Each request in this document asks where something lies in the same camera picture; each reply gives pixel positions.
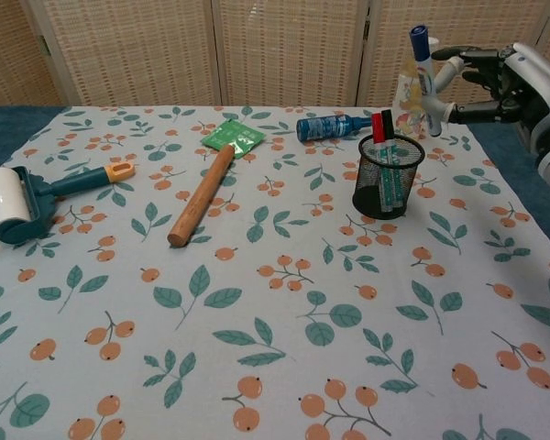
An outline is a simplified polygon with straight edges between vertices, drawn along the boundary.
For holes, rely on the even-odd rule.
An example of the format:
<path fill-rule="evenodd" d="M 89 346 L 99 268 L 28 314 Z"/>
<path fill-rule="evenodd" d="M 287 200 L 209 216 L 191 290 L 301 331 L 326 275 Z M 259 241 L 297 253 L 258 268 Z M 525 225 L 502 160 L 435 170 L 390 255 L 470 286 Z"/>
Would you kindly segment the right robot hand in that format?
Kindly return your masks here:
<path fill-rule="evenodd" d="M 438 93 L 460 75 L 491 99 L 457 104 L 425 96 L 422 105 L 430 116 L 451 124 L 517 124 L 532 154 L 542 159 L 550 152 L 550 62 L 538 51 L 519 42 L 503 49 L 451 46 L 435 51 L 432 59 L 445 63 L 434 77 Z"/>

